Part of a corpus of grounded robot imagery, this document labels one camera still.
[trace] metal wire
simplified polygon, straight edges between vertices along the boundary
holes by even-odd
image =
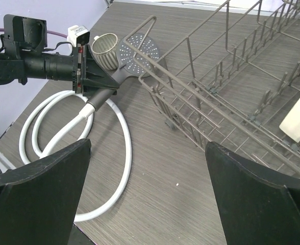
[[[268,53],[267,50],[276,40],[290,38],[300,45],[300,38],[288,32],[296,29],[294,24],[300,19],[300,0],[284,1],[264,20],[261,19],[263,0],[260,0],[232,24],[230,1],[227,0],[213,11],[157,61],[143,54],[139,50],[140,47],[131,46],[127,42],[132,35],[151,23],[146,31],[147,36],[157,18],[150,16],[138,26],[124,41],[135,54],[142,56],[163,74],[157,75],[153,68],[144,67],[136,60],[145,71],[139,77],[139,81],[148,90],[159,112],[165,116],[171,127],[182,131],[203,151],[206,142],[216,141],[259,164],[300,178],[300,143],[293,142],[279,129],[271,126],[274,121],[280,120],[281,112],[287,111],[300,96],[300,61],[282,76],[276,75],[257,62],[258,57],[262,53]],[[255,10],[256,27],[237,45],[232,45],[233,30]],[[226,15],[225,31],[194,55],[190,38],[222,11]],[[182,44],[186,44],[189,62],[173,74],[168,70],[166,59],[173,51],[182,47]],[[207,72],[199,75],[202,72],[195,68],[196,60],[205,59],[208,50],[218,45],[221,45],[224,55],[207,69]],[[230,102],[227,96],[228,88],[235,86],[236,81],[241,79],[240,75],[251,69],[256,70],[262,79],[271,80],[272,86],[263,93],[252,111],[244,111]],[[186,73],[185,77],[189,79],[182,79],[183,73]],[[143,77],[146,74],[157,81],[155,86],[144,82]]]

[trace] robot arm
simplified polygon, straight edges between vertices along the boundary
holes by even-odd
[[[116,90],[119,84],[96,62],[88,44],[90,32],[85,27],[69,29],[71,55],[48,53],[46,21],[15,15],[4,16],[1,34],[0,85],[28,78],[72,82],[72,90],[90,97],[100,88]]]

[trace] cable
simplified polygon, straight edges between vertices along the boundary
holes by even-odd
[[[57,32],[48,31],[47,33],[66,38],[66,35],[60,34]],[[33,119],[38,115],[38,113],[40,111],[41,111],[40,115],[38,116],[38,118],[34,124],[33,131],[32,131],[33,150],[39,158],[44,158],[44,157],[50,155],[51,151],[54,149],[54,147],[57,145],[57,143],[64,137],[64,135],[66,135],[79,122],[81,122],[85,119],[87,119],[87,123],[86,123],[86,126],[85,126],[82,134],[80,135],[79,139],[86,138],[88,136],[88,134],[90,133],[91,127],[92,127],[93,115],[95,112],[95,108],[89,103],[87,103],[82,108],[82,110],[79,112],[79,114],[73,120],[71,120],[66,126],[64,126],[50,140],[50,142],[47,144],[47,146],[45,147],[45,149],[43,151],[41,151],[41,149],[38,145],[38,132],[39,132],[40,125],[41,125],[42,120],[45,117],[45,115],[49,112],[49,110],[56,103],[63,100],[64,98],[72,96],[72,95],[81,98],[84,102],[87,102],[87,100],[88,100],[86,97],[83,97],[81,94],[75,94],[74,91],[71,91],[71,90],[61,91],[61,92],[58,92],[58,93],[50,96],[46,100],[44,100],[28,117],[28,119],[26,120],[26,122],[23,125],[22,131],[21,131],[21,134],[19,137],[19,154],[20,154],[20,157],[24,164],[30,163],[30,160],[28,159],[26,150],[25,150],[25,142],[26,142],[27,132],[28,132],[29,126],[31,125]],[[117,202],[119,197],[122,195],[122,193],[127,185],[127,182],[129,180],[131,166],[132,166],[132,141],[131,141],[129,127],[128,127],[128,124],[127,124],[122,112],[115,105],[115,103],[111,99],[107,99],[106,104],[109,105],[112,108],[112,110],[115,112],[115,114],[121,124],[123,134],[124,134],[126,156],[125,156],[125,166],[124,166],[123,175],[119,182],[118,188],[116,189],[114,194],[109,198],[109,200],[107,202],[105,202],[102,206],[100,206],[99,208],[97,208],[91,212],[83,213],[83,214],[76,214],[74,222],[88,221],[88,220],[96,218],[96,217],[102,215],[103,213],[105,213],[106,211],[108,211]]]

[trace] ribbed beige cup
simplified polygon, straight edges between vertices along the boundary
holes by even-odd
[[[113,33],[96,36],[92,44],[92,52],[96,61],[106,70],[118,68],[116,47],[118,37]]]

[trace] dishwasher rack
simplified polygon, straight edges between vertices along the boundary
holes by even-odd
[[[262,16],[265,1],[260,0],[237,18],[230,13],[230,1],[157,61],[139,50],[143,40],[138,46],[129,43],[129,38],[143,28],[147,29],[145,36],[151,32],[155,16],[129,34],[124,42],[135,51],[135,60],[145,71],[139,81],[165,116],[166,124],[183,132],[203,151],[206,142],[216,141],[243,157],[300,178],[300,145],[279,129],[300,97],[300,38],[296,35],[300,31],[296,27],[300,0],[283,1],[270,16]],[[218,15],[224,15],[224,23],[215,20]],[[238,30],[249,22],[253,29],[240,36]],[[224,32],[206,35],[209,23],[225,25]],[[199,44],[194,48],[194,36],[206,37],[202,49]],[[182,69],[170,70],[169,56],[177,49],[184,51],[187,62]],[[283,65],[289,56],[298,57],[297,62]],[[270,70],[269,63],[275,57],[279,57],[280,69]],[[149,84],[144,80],[146,75],[156,82]],[[254,77],[260,82],[257,86],[250,83]]]

